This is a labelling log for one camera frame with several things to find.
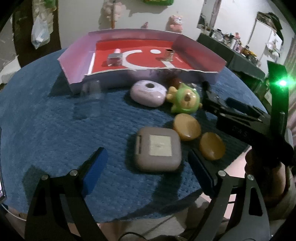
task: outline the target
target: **round table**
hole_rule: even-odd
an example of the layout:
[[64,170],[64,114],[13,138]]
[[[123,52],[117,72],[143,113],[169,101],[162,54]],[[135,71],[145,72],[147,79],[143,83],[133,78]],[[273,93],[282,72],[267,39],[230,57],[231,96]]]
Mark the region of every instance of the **round table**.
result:
[[[147,174],[133,161],[135,135],[144,126],[171,128],[170,103],[153,109],[135,103],[128,89],[112,89],[95,117],[79,115],[79,96],[72,96],[57,58],[49,54],[19,70],[0,92],[1,168],[5,204],[27,213],[40,177],[66,175],[98,147],[108,151],[108,163],[85,201],[97,222],[158,218],[180,211],[196,200],[201,188],[187,162],[198,140],[182,143],[182,166],[176,173]],[[224,68],[213,90],[264,107],[248,87]],[[246,144],[215,128],[216,117],[202,110],[194,117],[202,132],[212,131],[226,144],[226,154],[214,162],[226,168]]]

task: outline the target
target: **metal spring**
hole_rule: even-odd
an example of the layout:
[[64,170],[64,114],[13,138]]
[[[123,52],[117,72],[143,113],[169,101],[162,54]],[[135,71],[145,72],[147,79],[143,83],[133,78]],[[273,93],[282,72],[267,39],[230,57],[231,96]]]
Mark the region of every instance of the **metal spring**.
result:
[[168,62],[172,62],[174,61],[174,55],[175,55],[175,51],[172,50],[172,49],[166,49],[165,50],[165,61],[168,61]]

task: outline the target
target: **silver bolt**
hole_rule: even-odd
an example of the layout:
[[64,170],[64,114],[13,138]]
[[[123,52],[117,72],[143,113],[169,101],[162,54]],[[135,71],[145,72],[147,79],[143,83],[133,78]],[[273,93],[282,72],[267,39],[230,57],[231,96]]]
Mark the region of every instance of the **silver bolt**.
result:
[[77,170],[72,170],[70,172],[70,176],[72,176],[72,177],[76,176],[77,174],[78,174],[78,171]]
[[248,175],[248,179],[253,181],[254,180],[254,176],[253,175]]
[[219,172],[218,172],[218,175],[219,175],[220,177],[224,177],[224,176],[226,176],[226,172],[225,172],[225,171],[219,171]]
[[48,179],[48,175],[43,175],[43,176],[41,177],[41,180],[43,180],[43,181],[45,181],[46,179]]

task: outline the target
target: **smartphone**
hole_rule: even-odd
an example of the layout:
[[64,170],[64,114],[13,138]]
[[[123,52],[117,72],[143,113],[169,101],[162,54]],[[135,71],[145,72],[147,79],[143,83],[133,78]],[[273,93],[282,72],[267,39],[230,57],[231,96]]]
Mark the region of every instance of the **smartphone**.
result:
[[[0,127],[0,146],[1,146],[1,133],[2,133],[2,129]],[[1,172],[1,152],[0,152],[0,204],[2,204],[5,199],[6,199],[6,193],[3,186],[3,178],[2,178],[2,172]]]

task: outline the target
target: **beige square case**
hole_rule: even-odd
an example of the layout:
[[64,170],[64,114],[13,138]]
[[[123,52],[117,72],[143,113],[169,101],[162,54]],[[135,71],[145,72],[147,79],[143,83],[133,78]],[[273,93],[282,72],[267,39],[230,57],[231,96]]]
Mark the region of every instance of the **beige square case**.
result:
[[182,160],[180,137],[172,129],[143,127],[137,133],[135,161],[145,172],[172,172]]

